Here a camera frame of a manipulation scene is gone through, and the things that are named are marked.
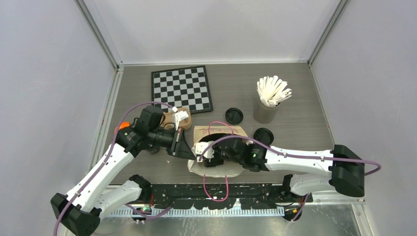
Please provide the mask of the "pink paper bag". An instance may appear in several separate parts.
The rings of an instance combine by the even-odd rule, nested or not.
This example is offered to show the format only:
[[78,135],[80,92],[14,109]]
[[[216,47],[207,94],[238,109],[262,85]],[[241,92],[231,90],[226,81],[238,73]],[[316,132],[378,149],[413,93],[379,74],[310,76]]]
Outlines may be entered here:
[[[247,134],[239,125],[227,125],[220,121],[213,121],[208,126],[193,128],[193,160],[189,160],[189,172],[203,178],[203,190],[207,197],[214,202],[223,202],[229,196],[228,178],[237,177],[243,172],[243,167],[234,159],[236,153],[233,145],[238,139],[228,139],[218,143],[216,140],[237,135],[246,137]],[[207,178],[224,178],[226,183],[225,196],[222,198],[211,196],[206,187]]]

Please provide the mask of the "stack of black lids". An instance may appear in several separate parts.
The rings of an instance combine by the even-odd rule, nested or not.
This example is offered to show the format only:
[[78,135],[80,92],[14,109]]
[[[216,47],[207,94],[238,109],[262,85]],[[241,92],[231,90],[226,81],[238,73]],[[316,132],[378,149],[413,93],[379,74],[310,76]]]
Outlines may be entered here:
[[273,133],[264,127],[258,128],[254,134],[253,138],[267,146],[270,146],[274,141],[274,135]]

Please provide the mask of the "black plastic cup lid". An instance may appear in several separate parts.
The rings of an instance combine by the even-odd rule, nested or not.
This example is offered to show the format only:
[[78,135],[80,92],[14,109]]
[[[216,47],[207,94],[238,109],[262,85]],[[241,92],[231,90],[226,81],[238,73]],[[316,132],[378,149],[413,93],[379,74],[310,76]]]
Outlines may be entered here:
[[229,108],[225,112],[225,120],[232,125],[240,124],[244,119],[243,112],[238,108]]

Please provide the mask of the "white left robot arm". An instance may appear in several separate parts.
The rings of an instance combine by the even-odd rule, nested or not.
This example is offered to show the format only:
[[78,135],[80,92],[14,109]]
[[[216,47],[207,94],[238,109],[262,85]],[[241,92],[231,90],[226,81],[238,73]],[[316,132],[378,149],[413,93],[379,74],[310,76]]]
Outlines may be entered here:
[[184,131],[191,125],[186,108],[172,107],[166,113],[160,102],[144,103],[133,122],[122,120],[115,128],[113,140],[96,165],[66,194],[56,193],[51,205],[57,219],[53,234],[66,228],[76,236],[89,236],[100,221],[119,207],[137,201],[144,204],[152,197],[152,186],[139,175],[107,192],[117,174],[143,150],[165,148],[168,155],[192,160],[193,152]]

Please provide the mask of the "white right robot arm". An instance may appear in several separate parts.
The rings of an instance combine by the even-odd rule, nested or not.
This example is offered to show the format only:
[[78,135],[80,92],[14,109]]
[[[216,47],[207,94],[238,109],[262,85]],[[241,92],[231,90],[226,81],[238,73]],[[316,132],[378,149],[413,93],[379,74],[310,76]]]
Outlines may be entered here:
[[322,151],[282,149],[254,138],[225,135],[196,147],[199,160],[220,158],[252,172],[293,171],[284,178],[281,197],[293,202],[311,192],[334,189],[349,197],[363,197],[365,161],[344,145]]

